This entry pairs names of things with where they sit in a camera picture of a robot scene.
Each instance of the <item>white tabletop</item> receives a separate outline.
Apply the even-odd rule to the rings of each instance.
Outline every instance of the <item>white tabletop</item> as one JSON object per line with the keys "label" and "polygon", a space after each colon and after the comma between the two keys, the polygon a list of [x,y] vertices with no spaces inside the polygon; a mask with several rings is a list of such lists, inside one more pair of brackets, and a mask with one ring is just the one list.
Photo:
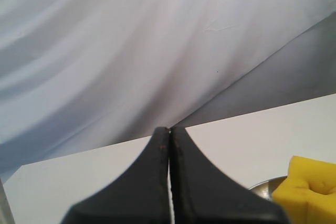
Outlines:
{"label": "white tabletop", "polygon": [[[293,155],[336,163],[336,94],[189,127],[204,154],[244,186],[285,175]],[[4,185],[17,224],[59,223],[116,179],[149,137],[22,166]]]}

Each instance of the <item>bowl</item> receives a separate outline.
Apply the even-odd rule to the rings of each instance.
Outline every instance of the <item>bowl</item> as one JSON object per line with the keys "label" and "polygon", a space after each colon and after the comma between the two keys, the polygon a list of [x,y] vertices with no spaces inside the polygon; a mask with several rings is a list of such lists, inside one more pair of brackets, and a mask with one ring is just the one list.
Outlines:
{"label": "bowl", "polygon": [[249,190],[261,198],[272,201],[272,193],[286,178],[287,176],[272,178],[251,187]]}

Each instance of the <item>white fabric backdrop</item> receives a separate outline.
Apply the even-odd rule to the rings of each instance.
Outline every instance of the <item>white fabric backdrop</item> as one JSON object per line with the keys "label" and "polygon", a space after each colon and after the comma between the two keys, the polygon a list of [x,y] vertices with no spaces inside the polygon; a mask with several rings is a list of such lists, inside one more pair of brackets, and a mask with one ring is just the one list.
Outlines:
{"label": "white fabric backdrop", "polygon": [[0,173],[170,127],[336,0],[0,0]]}

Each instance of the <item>metal bowl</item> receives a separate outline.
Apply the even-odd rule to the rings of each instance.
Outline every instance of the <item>metal bowl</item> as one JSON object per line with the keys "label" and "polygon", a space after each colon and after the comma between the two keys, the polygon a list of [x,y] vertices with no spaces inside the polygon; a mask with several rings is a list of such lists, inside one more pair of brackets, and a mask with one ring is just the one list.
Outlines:
{"label": "metal bowl", "polygon": [[272,201],[272,193],[286,178],[287,176],[269,179],[251,187],[249,190],[256,195],[259,195],[261,198]]}

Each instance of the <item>yellow sponge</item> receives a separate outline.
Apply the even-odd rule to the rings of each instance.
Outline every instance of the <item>yellow sponge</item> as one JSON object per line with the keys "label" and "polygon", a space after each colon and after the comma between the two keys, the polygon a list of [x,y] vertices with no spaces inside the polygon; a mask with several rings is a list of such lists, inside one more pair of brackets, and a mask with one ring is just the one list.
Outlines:
{"label": "yellow sponge", "polygon": [[336,164],[294,156],[272,198],[293,224],[336,224]]}

